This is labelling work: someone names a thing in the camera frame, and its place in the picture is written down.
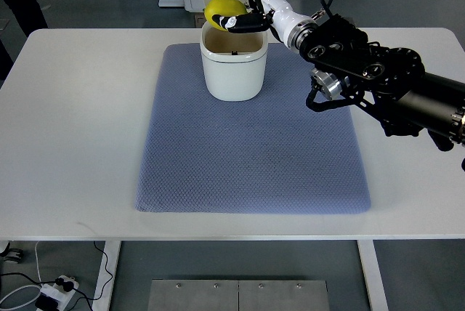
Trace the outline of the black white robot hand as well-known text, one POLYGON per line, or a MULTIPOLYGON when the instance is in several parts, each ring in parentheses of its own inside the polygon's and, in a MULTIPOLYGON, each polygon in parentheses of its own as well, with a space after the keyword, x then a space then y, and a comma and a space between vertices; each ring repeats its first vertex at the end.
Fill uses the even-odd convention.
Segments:
POLYGON ((229 33, 271 31, 272 35, 293 52, 317 25, 309 15, 294 11, 286 0, 239 0, 247 13, 233 17, 214 15, 214 22, 229 33))

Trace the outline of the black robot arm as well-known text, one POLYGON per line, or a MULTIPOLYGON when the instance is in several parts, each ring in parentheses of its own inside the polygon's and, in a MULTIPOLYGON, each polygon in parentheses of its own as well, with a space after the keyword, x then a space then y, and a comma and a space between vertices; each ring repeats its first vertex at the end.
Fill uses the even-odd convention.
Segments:
POLYGON ((464 84, 426 72, 408 48, 383 47, 330 11, 294 41, 312 63, 306 106, 315 112, 355 105, 380 122, 385 135, 418 136, 426 129, 437 148, 464 144, 464 84))

